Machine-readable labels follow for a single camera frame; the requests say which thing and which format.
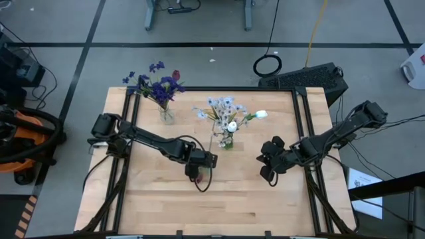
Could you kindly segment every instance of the white paper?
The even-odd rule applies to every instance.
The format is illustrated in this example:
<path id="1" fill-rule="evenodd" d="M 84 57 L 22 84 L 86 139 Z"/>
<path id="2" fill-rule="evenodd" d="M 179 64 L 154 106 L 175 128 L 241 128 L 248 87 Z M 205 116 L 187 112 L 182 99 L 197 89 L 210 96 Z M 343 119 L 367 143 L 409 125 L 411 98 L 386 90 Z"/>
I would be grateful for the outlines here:
<path id="1" fill-rule="evenodd" d="M 382 180 L 367 175 L 366 173 L 362 173 L 360 171 L 357 171 L 355 169 L 350 168 L 349 170 L 349 180 L 348 180 L 348 188 L 353 189 L 356 187 L 361 187 L 373 183 L 379 183 Z M 372 202 L 378 205 L 383 205 L 383 198 L 378 197 L 374 199 L 366 199 L 368 202 Z M 361 200 L 356 200 L 351 202 L 353 204 L 353 208 L 356 211 L 368 214 L 369 216 L 373 216 L 375 218 L 382 219 L 383 217 L 383 209 L 379 206 L 371 205 L 367 202 L 363 202 Z"/>

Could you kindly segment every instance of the gray floor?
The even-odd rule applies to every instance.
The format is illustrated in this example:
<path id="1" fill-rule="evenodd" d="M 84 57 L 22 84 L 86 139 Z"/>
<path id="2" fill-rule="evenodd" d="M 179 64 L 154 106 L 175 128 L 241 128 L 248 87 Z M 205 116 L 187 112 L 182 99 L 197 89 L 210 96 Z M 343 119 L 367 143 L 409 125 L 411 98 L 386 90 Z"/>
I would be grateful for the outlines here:
<path id="1" fill-rule="evenodd" d="M 143 28 L 146 3 L 143 0 L 106 0 L 93 42 L 267 42 L 276 0 L 257 0 L 253 8 L 253 29 L 243 30 L 243 2 L 201 0 L 198 11 L 169 15 L 158 12 L 153 30 Z M 0 11 L 0 21 L 27 42 L 85 42 L 100 0 L 15 1 Z M 193 0 L 184 0 L 196 6 Z M 425 42 L 423 0 L 391 0 L 410 42 Z M 273 42 L 308 42 L 321 1 L 282 0 Z M 329 1 L 315 42 L 402 43 L 388 10 L 381 0 Z M 271 48 L 282 57 L 282 72 L 303 67 L 306 48 Z M 168 70 L 178 69 L 188 86 L 256 86 L 253 62 L 265 48 L 91 48 L 72 100 L 65 128 L 68 141 L 55 153 L 57 165 L 46 176 L 27 236 L 71 233 L 82 196 L 82 181 L 90 155 L 86 139 L 92 123 L 104 107 L 106 90 L 120 86 L 130 70 L 145 72 L 162 60 Z M 45 110 L 56 116 L 74 76 L 82 48 L 34 48 L 40 62 L 58 78 Z M 417 116 L 425 111 L 425 93 L 409 88 L 398 67 L 408 57 L 397 48 L 314 48 L 309 65 L 334 62 L 341 66 L 349 90 L 344 112 L 371 100 L 389 113 L 389 120 Z M 273 68 L 264 62 L 264 71 Z M 42 84 L 53 87 L 46 74 Z M 335 119 L 337 104 L 330 109 Z M 404 124 L 354 142 L 372 163 L 395 177 L 423 171 L 425 128 L 422 122 Z M 353 151 L 340 151 L 348 166 L 371 173 L 359 163 Z M 383 179 L 390 177 L 370 167 Z M 0 194 L 29 194 L 33 186 L 18 187 L 12 175 L 0 174 Z M 408 195 L 385 197 L 384 205 L 407 217 Z M 405 225 L 384 213 L 379 221 L 361 215 L 361 232 L 371 235 L 406 237 Z"/>

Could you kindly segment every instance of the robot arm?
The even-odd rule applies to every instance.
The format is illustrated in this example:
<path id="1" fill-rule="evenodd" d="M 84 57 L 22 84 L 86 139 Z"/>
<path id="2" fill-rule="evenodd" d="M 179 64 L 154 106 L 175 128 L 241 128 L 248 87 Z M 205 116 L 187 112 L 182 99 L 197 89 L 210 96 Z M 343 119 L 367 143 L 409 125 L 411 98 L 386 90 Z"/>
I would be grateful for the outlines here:
<path id="1" fill-rule="evenodd" d="M 185 174 L 191 181 L 197 178 L 199 167 L 216 167 L 217 155 L 197 149 L 194 142 L 185 141 L 181 137 L 165 139 L 124 121 L 117 114 L 99 115 L 92 135 L 95 138 L 88 139 L 88 143 L 105 141 L 108 144 L 106 154 L 114 157 L 128 156 L 129 140 L 157 149 L 164 157 L 184 164 Z"/>
<path id="2" fill-rule="evenodd" d="M 275 136 L 263 144 L 261 155 L 257 157 L 265 164 L 260 174 L 270 182 L 274 173 L 282 174 L 295 165 L 305 167 L 318 162 L 327 155 L 334 143 L 364 127 L 378 129 L 386 123 L 386 116 L 387 113 L 377 103 L 366 101 L 353 108 L 341 123 L 321 135 L 301 139 L 291 145 L 289 150 L 284 149 L 283 140 Z"/>

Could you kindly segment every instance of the wooden tabletop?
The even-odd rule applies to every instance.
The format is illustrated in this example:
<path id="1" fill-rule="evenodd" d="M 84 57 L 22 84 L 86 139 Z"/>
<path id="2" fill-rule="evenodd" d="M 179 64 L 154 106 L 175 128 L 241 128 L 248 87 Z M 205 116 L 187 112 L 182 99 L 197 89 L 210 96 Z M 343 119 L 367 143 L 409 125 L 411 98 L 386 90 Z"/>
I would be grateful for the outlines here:
<path id="1" fill-rule="evenodd" d="M 218 139 L 213 139 L 211 152 L 218 155 L 218 162 L 206 193 L 198 192 L 185 176 L 183 165 L 168 160 L 155 149 L 134 143 L 119 233 L 175 234 L 176 230 L 183 230 L 186 235 L 261 236 L 270 230 L 274 236 L 314 235 L 303 169 L 295 166 L 280 175 L 276 187 L 270 187 L 259 175 L 262 164 L 256 160 L 262 144 L 275 135 L 287 146 L 298 140 L 290 92 L 185 92 L 170 103 L 176 115 L 173 125 L 164 125 L 157 106 L 142 98 L 137 126 L 165 138 L 192 135 L 209 147 L 212 123 L 197 118 L 191 111 L 192 106 L 207 109 L 208 96 L 234 96 L 235 102 L 245 105 L 249 112 L 266 110 L 268 117 L 254 119 L 247 128 L 235 133 L 231 150 L 219 148 Z M 308 88 L 307 97 L 315 133 L 323 133 L 331 127 L 323 89 Z M 121 114 L 124 98 L 125 89 L 110 88 L 104 112 Z M 298 101 L 307 132 L 301 98 Z M 133 102 L 127 120 L 131 118 L 132 105 Z M 105 152 L 106 149 L 96 149 L 90 167 L 101 160 Z M 339 158 L 337 150 L 331 150 L 330 155 Z M 106 161 L 87 180 L 76 230 L 84 227 L 102 205 L 111 164 L 111 159 Z M 325 159 L 322 169 L 329 202 L 353 229 L 355 220 L 342 168 Z M 108 228 L 112 228 L 115 209 L 114 204 Z M 320 203 L 318 209 L 323 216 Z"/>

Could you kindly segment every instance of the clear vase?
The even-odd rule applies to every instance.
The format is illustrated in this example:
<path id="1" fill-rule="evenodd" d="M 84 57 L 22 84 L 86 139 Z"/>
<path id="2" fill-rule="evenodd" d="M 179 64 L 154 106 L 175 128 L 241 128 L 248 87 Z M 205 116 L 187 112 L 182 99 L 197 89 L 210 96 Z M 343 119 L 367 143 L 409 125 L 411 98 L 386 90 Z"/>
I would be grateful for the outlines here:
<path id="1" fill-rule="evenodd" d="M 226 138 L 223 138 L 224 147 L 223 149 L 232 149 L 233 148 L 233 134 L 229 135 Z"/>
<path id="2" fill-rule="evenodd" d="M 161 106 L 158 107 L 159 118 L 166 125 L 171 125 L 174 123 L 175 114 L 168 106 L 164 109 Z"/>

